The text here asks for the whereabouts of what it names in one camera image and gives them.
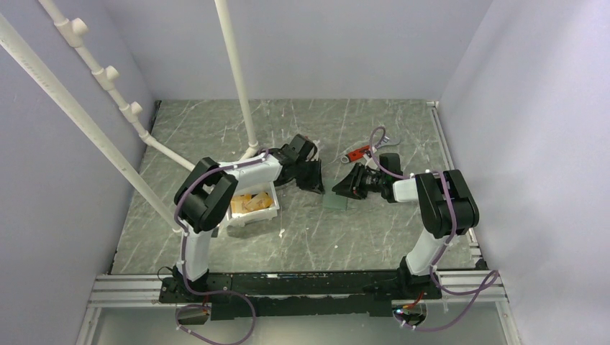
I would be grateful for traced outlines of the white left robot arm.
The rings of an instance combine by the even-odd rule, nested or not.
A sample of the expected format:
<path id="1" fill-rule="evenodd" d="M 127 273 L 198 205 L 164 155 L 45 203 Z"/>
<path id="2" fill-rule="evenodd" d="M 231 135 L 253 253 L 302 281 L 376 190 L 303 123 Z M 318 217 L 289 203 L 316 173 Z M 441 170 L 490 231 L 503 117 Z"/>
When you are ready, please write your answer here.
<path id="1" fill-rule="evenodd" d="M 178 292 L 187 301 L 196 302 L 206 294 L 212 234 L 236 193 L 257 187 L 274 190 L 290 182 L 301 190 L 324 192 L 318 147 L 301 134 L 288 144 L 259 149 L 243 160 L 217 162 L 204 157 L 196 164 L 174 197 L 174 219 L 182 234 L 173 275 L 180 280 Z"/>

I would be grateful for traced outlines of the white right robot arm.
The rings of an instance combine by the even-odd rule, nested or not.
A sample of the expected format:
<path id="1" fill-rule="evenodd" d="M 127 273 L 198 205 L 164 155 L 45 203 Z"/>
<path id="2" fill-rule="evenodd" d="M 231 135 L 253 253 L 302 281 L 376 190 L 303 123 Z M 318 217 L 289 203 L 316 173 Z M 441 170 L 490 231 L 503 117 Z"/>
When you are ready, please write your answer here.
<path id="1" fill-rule="evenodd" d="M 396 288 L 405 298 L 414 298 L 423 291 L 424 284 L 433 280 L 430 275 L 450 242 L 480 220 L 473 194 L 460 170 L 407 177 L 396 153 L 380 155 L 376 169 L 355 164 L 332 191 L 355 200 L 374 192 L 389 203 L 418 203 L 424 229 L 397 269 Z"/>

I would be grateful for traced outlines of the clear plastic tray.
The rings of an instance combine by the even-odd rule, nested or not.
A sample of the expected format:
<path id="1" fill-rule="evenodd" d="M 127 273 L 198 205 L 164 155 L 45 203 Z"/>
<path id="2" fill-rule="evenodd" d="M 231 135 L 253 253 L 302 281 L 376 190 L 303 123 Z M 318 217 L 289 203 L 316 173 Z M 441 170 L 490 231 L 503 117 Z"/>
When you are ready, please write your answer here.
<path id="1" fill-rule="evenodd" d="M 271 220 L 279 211 L 273 182 L 238 190 L 232 197 L 222 227 L 243 227 L 257 221 Z"/>

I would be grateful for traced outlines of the red handled adjustable wrench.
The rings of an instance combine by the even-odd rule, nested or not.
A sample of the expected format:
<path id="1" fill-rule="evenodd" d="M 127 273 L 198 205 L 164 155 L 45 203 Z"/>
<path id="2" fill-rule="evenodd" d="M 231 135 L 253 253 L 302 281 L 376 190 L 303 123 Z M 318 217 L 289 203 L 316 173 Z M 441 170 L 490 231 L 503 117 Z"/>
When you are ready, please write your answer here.
<path id="1" fill-rule="evenodd" d="M 374 147 L 376 149 L 380 148 L 380 147 L 386 147 L 386 146 L 396 146 L 398 144 L 401 143 L 401 139 L 400 138 L 395 138 L 392 139 L 390 137 L 387 136 L 383 136 L 382 139 L 379 139 L 375 144 Z M 348 152 L 347 154 L 341 156 L 340 158 L 340 162 L 343 164 L 348 164 L 351 162 L 355 162 L 357 160 L 360 160 L 361 158 L 363 158 L 367 152 L 370 151 L 370 147 L 368 145 L 365 145 L 364 147 L 361 147 L 359 149 L 353 150 L 351 152 Z"/>

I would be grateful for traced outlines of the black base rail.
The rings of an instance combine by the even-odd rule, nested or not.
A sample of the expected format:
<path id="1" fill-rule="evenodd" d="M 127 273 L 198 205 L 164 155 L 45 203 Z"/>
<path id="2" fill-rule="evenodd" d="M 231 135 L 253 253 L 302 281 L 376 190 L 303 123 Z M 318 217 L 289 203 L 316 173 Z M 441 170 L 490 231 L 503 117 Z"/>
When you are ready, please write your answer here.
<path id="1" fill-rule="evenodd" d="M 179 273 L 162 280 L 162 304 L 208 303 L 214 321 L 249 317 L 360 313 L 389 317 L 417 298 L 439 300 L 427 276 L 394 270 L 209 273 L 188 290 Z"/>

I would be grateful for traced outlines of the aluminium extrusion frame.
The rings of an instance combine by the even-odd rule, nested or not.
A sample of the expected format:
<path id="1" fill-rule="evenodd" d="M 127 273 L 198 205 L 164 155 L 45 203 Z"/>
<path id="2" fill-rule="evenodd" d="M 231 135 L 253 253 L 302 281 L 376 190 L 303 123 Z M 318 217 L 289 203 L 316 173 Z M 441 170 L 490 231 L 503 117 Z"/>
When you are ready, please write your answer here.
<path id="1" fill-rule="evenodd" d="M 92 344 L 101 312 L 106 308 L 158 305 L 161 281 L 156 275 L 99 275 L 94 280 L 76 344 Z"/>

